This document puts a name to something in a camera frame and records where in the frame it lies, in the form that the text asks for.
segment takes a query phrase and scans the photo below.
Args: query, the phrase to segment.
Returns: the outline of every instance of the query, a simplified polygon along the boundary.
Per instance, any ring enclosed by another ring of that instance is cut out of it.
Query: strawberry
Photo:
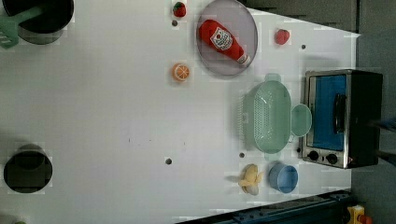
[[[186,5],[177,2],[173,8],[173,12],[176,17],[184,17],[186,15]]]
[[[289,38],[290,38],[289,31],[279,30],[278,32],[276,32],[275,42],[278,45],[284,45],[284,44],[286,44],[286,42],[288,42]]]

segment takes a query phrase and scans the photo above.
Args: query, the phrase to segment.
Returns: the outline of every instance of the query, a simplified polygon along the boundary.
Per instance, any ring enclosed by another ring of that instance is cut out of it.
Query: oven knob
[[[334,154],[330,154],[329,156],[326,157],[326,159],[331,165],[334,165],[338,162],[337,156]]]
[[[319,154],[316,151],[311,151],[308,154],[309,159],[311,159],[311,161],[317,161],[319,158]]]

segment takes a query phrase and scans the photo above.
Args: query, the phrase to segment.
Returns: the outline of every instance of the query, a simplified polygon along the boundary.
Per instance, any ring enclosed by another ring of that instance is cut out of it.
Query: orange
[[[182,63],[176,63],[172,67],[172,77],[177,81],[185,81],[190,75],[190,69]]]

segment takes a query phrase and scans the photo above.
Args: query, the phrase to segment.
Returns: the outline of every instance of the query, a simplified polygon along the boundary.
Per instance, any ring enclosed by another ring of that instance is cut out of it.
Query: white table
[[[0,49],[0,163],[37,143],[54,169],[36,194],[1,180],[0,215],[32,224],[173,223],[350,188],[349,170],[302,161],[295,141],[280,161],[297,168],[297,189],[285,195],[264,178],[258,196],[245,194],[236,182],[242,169],[255,163],[268,174],[272,163],[244,147],[236,120],[241,96],[267,73],[282,76],[295,105],[305,71],[353,68],[357,36],[250,10],[256,59],[240,76],[219,77],[194,45],[208,2],[189,1],[174,28],[170,1],[76,1],[75,22],[56,43]],[[288,45],[274,44],[276,28],[290,30]],[[190,66],[187,83],[170,77],[175,62]]]

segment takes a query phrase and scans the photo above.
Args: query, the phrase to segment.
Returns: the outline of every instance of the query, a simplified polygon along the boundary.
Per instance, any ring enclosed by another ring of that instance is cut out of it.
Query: black pot
[[[7,162],[4,169],[6,184],[19,193],[39,191],[47,186],[51,177],[50,159],[36,150],[24,150],[16,154]]]
[[[40,16],[20,24],[19,36],[33,44],[48,44],[62,35],[62,29],[73,17],[73,0],[3,0],[4,9],[9,16],[41,4],[51,4],[52,7]]]

